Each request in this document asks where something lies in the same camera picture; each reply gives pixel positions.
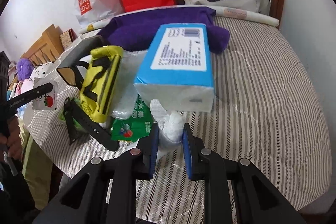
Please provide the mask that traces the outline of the person's left hand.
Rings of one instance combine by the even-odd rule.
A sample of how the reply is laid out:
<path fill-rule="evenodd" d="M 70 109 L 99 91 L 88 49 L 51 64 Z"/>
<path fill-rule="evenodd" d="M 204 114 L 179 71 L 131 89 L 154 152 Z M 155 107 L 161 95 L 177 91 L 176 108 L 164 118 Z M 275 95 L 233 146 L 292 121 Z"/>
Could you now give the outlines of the person's left hand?
<path fill-rule="evenodd" d="M 10 136 L 7 138 L 1 135 L 1 144 L 8 148 L 8 155 L 15 160 L 20 160 L 22 158 L 22 142 L 19 136 L 21 129 L 19 127 L 19 120 L 17 116 L 11 117 L 7 121 L 9 127 Z"/>

